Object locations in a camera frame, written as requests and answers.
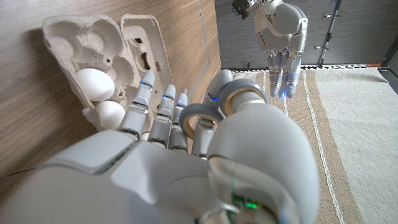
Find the robotic arm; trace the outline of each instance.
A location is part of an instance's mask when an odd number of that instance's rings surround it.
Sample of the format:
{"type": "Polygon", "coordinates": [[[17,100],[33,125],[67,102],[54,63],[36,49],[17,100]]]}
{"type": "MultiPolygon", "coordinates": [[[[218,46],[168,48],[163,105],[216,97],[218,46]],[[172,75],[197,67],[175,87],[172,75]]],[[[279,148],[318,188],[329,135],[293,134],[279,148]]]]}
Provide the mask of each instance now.
{"type": "MultiPolygon", "coordinates": [[[[292,97],[307,18],[281,0],[233,6],[243,19],[256,12],[271,95],[292,97]]],[[[190,105],[169,85],[143,141],[154,82],[148,71],[117,131],[70,146],[18,186],[0,205],[0,223],[313,223],[319,182],[310,144],[257,83],[222,70],[203,102],[190,105]]]]}
{"type": "Polygon", "coordinates": [[[233,11],[245,19],[255,11],[260,49],[267,57],[271,96],[293,97],[299,80],[308,19],[297,6],[282,0],[235,0],[233,11]]]}

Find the wood grain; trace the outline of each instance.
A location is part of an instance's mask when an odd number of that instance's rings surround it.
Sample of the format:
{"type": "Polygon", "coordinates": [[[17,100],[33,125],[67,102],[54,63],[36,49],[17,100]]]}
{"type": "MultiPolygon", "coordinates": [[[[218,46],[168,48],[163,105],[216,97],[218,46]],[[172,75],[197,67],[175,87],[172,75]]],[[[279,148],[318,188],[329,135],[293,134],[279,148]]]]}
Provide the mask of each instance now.
{"type": "Polygon", "coordinates": [[[96,132],[44,47],[43,20],[104,14],[119,22],[127,13],[157,18],[177,93],[184,88],[190,92],[198,82],[192,101],[201,101],[207,83],[221,67],[213,0],[0,2],[0,200],[20,180],[20,174],[4,176],[36,167],[96,132]]]}

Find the gray joint ring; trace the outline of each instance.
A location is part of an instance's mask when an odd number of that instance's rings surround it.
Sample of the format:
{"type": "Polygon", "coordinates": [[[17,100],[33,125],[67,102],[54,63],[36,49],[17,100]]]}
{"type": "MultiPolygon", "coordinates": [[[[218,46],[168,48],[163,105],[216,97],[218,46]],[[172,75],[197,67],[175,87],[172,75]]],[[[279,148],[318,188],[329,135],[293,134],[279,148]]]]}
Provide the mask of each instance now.
{"type": "Polygon", "coordinates": [[[189,120],[194,116],[201,116],[214,121],[217,125],[223,120],[223,115],[209,105],[193,103],[186,106],[180,113],[180,126],[184,134],[193,139],[194,129],[190,126],[189,120]]]}
{"type": "Polygon", "coordinates": [[[238,93],[243,91],[253,91],[257,93],[266,103],[268,103],[268,98],[264,93],[264,90],[256,82],[248,79],[237,79],[228,83],[221,90],[220,100],[218,104],[220,105],[221,111],[225,116],[233,114],[232,110],[232,99],[238,93]]]}

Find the wall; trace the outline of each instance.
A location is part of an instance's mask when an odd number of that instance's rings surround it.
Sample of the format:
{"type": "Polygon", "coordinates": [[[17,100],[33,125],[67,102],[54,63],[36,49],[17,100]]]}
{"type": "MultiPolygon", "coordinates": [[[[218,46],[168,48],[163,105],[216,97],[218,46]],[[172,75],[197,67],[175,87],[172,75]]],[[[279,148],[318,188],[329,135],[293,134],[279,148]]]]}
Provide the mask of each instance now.
{"type": "MultiPolygon", "coordinates": [[[[218,37],[222,67],[266,67],[254,35],[253,14],[241,20],[231,12],[233,0],[216,1],[218,37]]],[[[330,24],[325,14],[333,13],[330,0],[285,0],[295,4],[308,17],[308,37],[303,64],[317,64],[330,24]]],[[[342,16],[336,18],[325,63],[380,63],[398,34],[398,1],[343,0],[342,16]]]]}

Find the blue light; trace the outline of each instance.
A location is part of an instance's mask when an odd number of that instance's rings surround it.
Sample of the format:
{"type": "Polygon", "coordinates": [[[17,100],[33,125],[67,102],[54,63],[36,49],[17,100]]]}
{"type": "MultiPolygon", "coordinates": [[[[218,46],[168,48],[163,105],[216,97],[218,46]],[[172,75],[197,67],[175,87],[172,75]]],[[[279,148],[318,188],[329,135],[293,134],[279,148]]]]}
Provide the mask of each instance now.
{"type": "Polygon", "coordinates": [[[210,99],[212,99],[214,101],[218,101],[218,97],[214,97],[214,96],[210,96],[210,95],[209,95],[209,97],[210,97],[210,99]]]}

